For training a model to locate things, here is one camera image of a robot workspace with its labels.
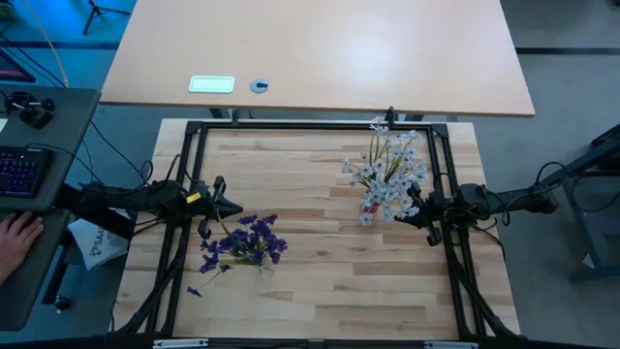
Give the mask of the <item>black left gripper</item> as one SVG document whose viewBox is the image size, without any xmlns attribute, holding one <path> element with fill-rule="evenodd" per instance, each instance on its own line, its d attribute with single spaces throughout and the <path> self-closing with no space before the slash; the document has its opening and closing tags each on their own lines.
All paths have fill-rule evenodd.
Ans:
<svg viewBox="0 0 620 349">
<path fill-rule="evenodd" d="M 222 195 L 225 189 L 226 183 L 222 176 L 216 176 L 211 187 L 203 180 L 200 180 L 196 185 L 196 191 L 201 194 L 199 215 L 202 216 L 198 233 L 204 240 L 210 239 L 210 222 L 215 215 L 217 207 L 217 213 L 221 219 L 239 214 L 242 210 L 242 206 L 229 201 Z"/>
</svg>

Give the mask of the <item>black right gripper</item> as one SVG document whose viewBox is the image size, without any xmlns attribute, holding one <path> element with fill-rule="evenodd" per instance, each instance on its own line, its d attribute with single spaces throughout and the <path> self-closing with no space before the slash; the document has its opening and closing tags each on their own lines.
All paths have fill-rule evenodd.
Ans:
<svg viewBox="0 0 620 349">
<path fill-rule="evenodd" d="M 417 183 L 409 188 L 409 196 L 413 203 L 401 206 L 395 216 L 397 222 L 409 224 L 416 228 L 426 228 L 426 240 L 430 246 L 443 241 L 445 235 L 451 236 L 452 227 L 448 220 L 449 200 L 442 190 L 432 191 L 426 199 L 421 196 Z"/>
</svg>

